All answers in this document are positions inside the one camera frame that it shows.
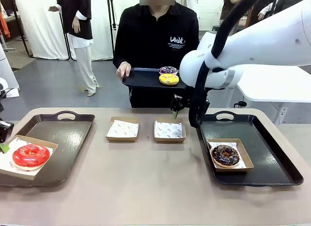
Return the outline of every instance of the yellow donut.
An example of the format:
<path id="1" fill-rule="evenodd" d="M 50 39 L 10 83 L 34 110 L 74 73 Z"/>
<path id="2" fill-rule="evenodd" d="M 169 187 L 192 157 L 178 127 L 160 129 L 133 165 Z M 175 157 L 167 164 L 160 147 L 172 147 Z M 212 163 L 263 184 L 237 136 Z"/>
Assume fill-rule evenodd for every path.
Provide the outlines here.
<path id="1" fill-rule="evenodd" d="M 178 76 L 173 74 L 162 74 L 160 75 L 159 80 L 162 84 L 169 86 L 176 85 L 179 82 Z"/>

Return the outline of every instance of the tray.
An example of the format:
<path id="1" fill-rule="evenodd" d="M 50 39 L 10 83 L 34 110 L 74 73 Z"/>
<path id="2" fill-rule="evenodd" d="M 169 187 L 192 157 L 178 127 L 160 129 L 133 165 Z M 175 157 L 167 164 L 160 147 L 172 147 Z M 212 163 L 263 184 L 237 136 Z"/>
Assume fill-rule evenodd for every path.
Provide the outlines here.
<path id="1" fill-rule="evenodd" d="M 75 119 L 58 119 L 59 115 L 65 113 L 74 115 Z M 58 147 L 34 181 L 0 174 L 0 186 L 57 186 L 63 183 L 73 167 L 94 118 L 94 115 L 71 111 L 33 116 L 17 134 L 56 143 Z"/>
<path id="2" fill-rule="evenodd" d="M 159 69 L 132 68 L 130 76 L 122 79 L 122 83 L 128 87 L 152 87 L 160 89 L 184 89 L 186 84 L 181 81 L 179 73 L 179 83 L 174 86 L 166 86 L 159 81 Z"/>
<path id="3" fill-rule="evenodd" d="M 230 114 L 231 119 L 217 119 L 221 114 Z M 206 114 L 199 130 L 213 174 L 220 183 L 242 186 L 296 186 L 303 183 L 298 169 L 256 116 L 228 111 Z M 208 139 L 240 139 L 254 168 L 243 173 L 217 173 L 206 149 Z"/>

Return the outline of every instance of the brown shirt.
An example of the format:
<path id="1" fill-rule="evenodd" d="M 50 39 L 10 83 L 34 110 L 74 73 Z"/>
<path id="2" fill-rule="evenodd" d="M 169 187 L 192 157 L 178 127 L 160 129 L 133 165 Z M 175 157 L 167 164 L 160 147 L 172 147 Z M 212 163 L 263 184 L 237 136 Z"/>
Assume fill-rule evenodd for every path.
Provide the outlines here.
<path id="1" fill-rule="evenodd" d="M 222 15 L 220 16 L 220 19 L 225 19 L 233 9 L 235 4 L 231 3 L 231 0 L 224 0 L 224 6 L 222 9 Z"/>

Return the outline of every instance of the wall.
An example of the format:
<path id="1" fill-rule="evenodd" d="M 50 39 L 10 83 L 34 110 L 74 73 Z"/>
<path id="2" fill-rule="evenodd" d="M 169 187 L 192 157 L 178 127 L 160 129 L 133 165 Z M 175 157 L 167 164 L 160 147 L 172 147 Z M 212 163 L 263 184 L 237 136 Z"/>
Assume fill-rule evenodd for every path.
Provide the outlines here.
<path id="1" fill-rule="evenodd" d="M 199 1 L 199 24 L 201 31 L 209 31 L 213 25 L 219 24 L 220 12 L 223 0 L 198 0 Z M 120 20 L 122 11 L 130 6 L 139 3 L 139 0 L 113 0 L 116 12 L 117 23 Z"/>

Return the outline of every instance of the beige table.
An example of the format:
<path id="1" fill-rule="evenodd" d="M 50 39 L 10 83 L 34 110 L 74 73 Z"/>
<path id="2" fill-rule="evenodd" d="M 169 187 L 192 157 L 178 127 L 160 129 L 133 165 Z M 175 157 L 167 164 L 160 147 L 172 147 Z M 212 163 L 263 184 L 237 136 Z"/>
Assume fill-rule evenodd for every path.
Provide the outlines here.
<path id="1" fill-rule="evenodd" d="M 232 187 L 215 181 L 205 164 L 196 130 L 188 124 L 184 144 L 156 144 L 154 118 L 168 110 L 41 108 L 94 114 L 93 127 L 69 179 L 56 188 L 0 188 L 0 221 L 22 225 L 276 225 L 311 222 L 311 169 L 273 123 L 255 114 L 305 178 L 297 187 Z M 215 113 L 222 109 L 209 109 Z M 136 143 L 108 143 L 112 116 L 140 117 Z"/>

